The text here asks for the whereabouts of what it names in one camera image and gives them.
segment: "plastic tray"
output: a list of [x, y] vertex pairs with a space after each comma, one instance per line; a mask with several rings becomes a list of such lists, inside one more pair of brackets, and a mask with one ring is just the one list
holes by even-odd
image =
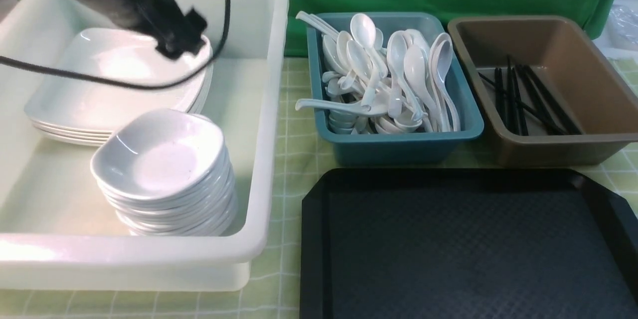
[[[557, 16], [467, 17], [454, 19], [448, 29], [500, 165], [599, 164], [638, 142], [638, 99], [574, 22]], [[493, 78], [495, 67], [506, 67], [507, 55], [533, 67], [583, 135], [548, 136], [532, 117], [527, 117], [530, 136], [507, 130], [494, 106], [494, 90], [478, 74]], [[531, 105], [524, 86], [520, 91]]]
[[302, 231], [301, 319], [638, 317], [638, 219], [568, 169], [335, 169]]
[[[338, 31], [348, 30], [354, 13], [320, 14], [319, 17]], [[374, 24], [383, 31], [384, 44], [398, 30], [415, 28], [432, 43], [444, 31], [441, 22], [429, 14], [419, 12], [368, 12]], [[328, 99], [321, 84], [326, 71], [321, 48], [321, 33], [308, 28], [308, 60], [310, 80], [315, 99]], [[342, 166], [383, 164], [421, 164], [444, 160], [461, 142], [472, 140], [483, 132], [483, 118], [454, 56], [445, 85], [461, 117], [461, 131], [455, 133], [408, 133], [404, 135], [337, 135], [328, 128], [328, 111], [317, 110], [315, 123], [321, 137], [333, 144], [337, 161]]]

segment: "plastic bag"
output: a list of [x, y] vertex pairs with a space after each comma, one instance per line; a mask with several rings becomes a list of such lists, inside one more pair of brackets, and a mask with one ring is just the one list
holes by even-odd
[[616, 48], [638, 50], [638, 13], [625, 5], [613, 5], [609, 23]]

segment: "chopstick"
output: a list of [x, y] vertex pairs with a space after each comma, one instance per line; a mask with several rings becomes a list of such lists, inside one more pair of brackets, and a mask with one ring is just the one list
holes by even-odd
[[[514, 84], [514, 96], [516, 98], [517, 103], [520, 103], [522, 102], [522, 100], [520, 99], [520, 89], [519, 89], [518, 78], [516, 76], [515, 69], [512, 69], [512, 78], [513, 78], [513, 84]], [[525, 112], [522, 110], [520, 106], [516, 106], [516, 115], [518, 116], [518, 119], [519, 119], [520, 134], [522, 136], [528, 136], [529, 130], [527, 128], [527, 120], [525, 119]]]
[[510, 57], [507, 57], [507, 128], [511, 133], [520, 135], [518, 117], [516, 115], [516, 98], [514, 97], [514, 82]]
[[[507, 93], [505, 90], [498, 90], [496, 87], [496, 83], [494, 83], [494, 81], [490, 80], [487, 76], [481, 74], [479, 72], [478, 74], [483, 80], [485, 80], [485, 82], [487, 82], [488, 84], [490, 84], [492, 87], [494, 87], [495, 91], [497, 94], [500, 94], [501, 97], [506, 97]], [[542, 122], [542, 124], [544, 124], [545, 126], [548, 126], [549, 128], [551, 128], [552, 130], [556, 131], [557, 133], [559, 133], [560, 135], [567, 135], [567, 133], [565, 131], [563, 131], [561, 128], [559, 128], [558, 126], [556, 126], [556, 124], [551, 121], [548, 120], [547, 117], [544, 117], [543, 115], [541, 115], [540, 113], [536, 112], [533, 108], [529, 107], [526, 103], [522, 102], [522, 101], [516, 101], [516, 103], [522, 107], [525, 111], [527, 111], [529, 114], [531, 114], [533, 117], [535, 117], [538, 121]]]
[[558, 117], [558, 120], [563, 124], [567, 132], [570, 133], [571, 135], [582, 135], [583, 133], [581, 132], [581, 130], [578, 129], [576, 124], [574, 124], [574, 121], [572, 121], [572, 119], [569, 118], [569, 116], [563, 110], [563, 108], [561, 108], [561, 106], [558, 105], [558, 102], [556, 101], [556, 99], [554, 99], [554, 97], [551, 95], [549, 90], [547, 90], [547, 87], [545, 87], [542, 81], [540, 81], [540, 78], [536, 76], [536, 73], [531, 69], [531, 67], [529, 67], [528, 65], [524, 65], [523, 69], [527, 72], [527, 74], [529, 74], [529, 77], [534, 82], [534, 85], [536, 85], [536, 88], [538, 89], [538, 91], [540, 91], [540, 94], [545, 98], [545, 101], [547, 101], [552, 111], [556, 113], [556, 117]]
[[[519, 73], [520, 81], [522, 82], [525, 89], [527, 90], [527, 94], [534, 108], [540, 113], [540, 115], [542, 115], [542, 117], [545, 117], [547, 119], [547, 122], [551, 123], [552, 125], [556, 127], [556, 122], [554, 121], [554, 119], [552, 119], [552, 116], [549, 114], [549, 111], [547, 110], [547, 107], [543, 103], [543, 100], [540, 99], [540, 96], [538, 92], [536, 91], [536, 88], [531, 83], [531, 80], [529, 79], [527, 74], [523, 71], [520, 65], [515, 65], [514, 68]], [[554, 130], [554, 128], [547, 125], [547, 123], [542, 122], [542, 124], [545, 127], [545, 130], [547, 131], [547, 133], [549, 133], [550, 135], [559, 134], [556, 130]]]
[[[503, 71], [500, 67], [494, 69], [494, 80], [496, 81], [496, 91], [498, 91], [499, 93], [503, 92]], [[496, 97], [496, 110], [499, 116], [501, 116], [501, 120], [503, 121], [503, 123], [506, 123], [505, 100], [503, 96]]]

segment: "brown plastic bin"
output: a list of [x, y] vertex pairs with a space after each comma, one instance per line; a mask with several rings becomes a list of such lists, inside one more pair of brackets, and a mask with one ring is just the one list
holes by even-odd
[[[574, 22], [558, 16], [463, 17], [448, 24], [465, 75], [485, 117], [485, 135], [501, 166], [599, 164], [638, 142], [638, 99]], [[506, 56], [538, 74], [582, 135], [550, 136], [526, 115], [529, 136], [511, 133], [494, 105], [494, 79]], [[531, 101], [524, 86], [521, 99]], [[556, 115], [550, 113], [560, 126]]]

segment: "plastic bin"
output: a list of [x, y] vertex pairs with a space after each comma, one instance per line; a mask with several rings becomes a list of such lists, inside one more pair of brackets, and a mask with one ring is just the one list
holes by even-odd
[[[224, 0], [177, 0], [219, 41]], [[95, 148], [43, 138], [23, 114], [43, 75], [0, 66], [0, 289], [227, 292], [268, 237], [289, 0], [233, 0], [228, 42], [202, 114], [224, 131], [239, 214], [220, 237], [131, 236], [91, 175]], [[55, 65], [85, 28], [113, 27], [72, 0], [21, 0], [0, 53]]]
[[[350, 19], [354, 13], [320, 14], [319, 17], [336, 30], [349, 31]], [[433, 42], [444, 31], [441, 22], [429, 14], [419, 12], [369, 12], [369, 17], [383, 31], [383, 46], [391, 33], [414, 28], [428, 41]], [[315, 99], [328, 99], [321, 84], [321, 74], [326, 71], [321, 48], [321, 33], [308, 28], [308, 60], [310, 80]], [[328, 128], [327, 110], [316, 110], [317, 132], [333, 144], [337, 162], [342, 166], [371, 166], [395, 164], [425, 164], [444, 160], [461, 142], [480, 136], [483, 132], [483, 118], [472, 90], [465, 79], [459, 61], [454, 56], [445, 85], [456, 105], [461, 131], [449, 133], [406, 133], [401, 135], [338, 135]]]
[[[500, 165], [599, 164], [638, 142], [638, 99], [574, 22], [558, 16], [466, 17], [454, 19], [448, 29]], [[478, 73], [493, 78], [495, 67], [506, 67], [507, 55], [534, 69], [583, 135], [549, 136], [530, 117], [530, 136], [506, 129], [494, 90]], [[522, 101], [531, 105], [524, 87], [520, 91]]]

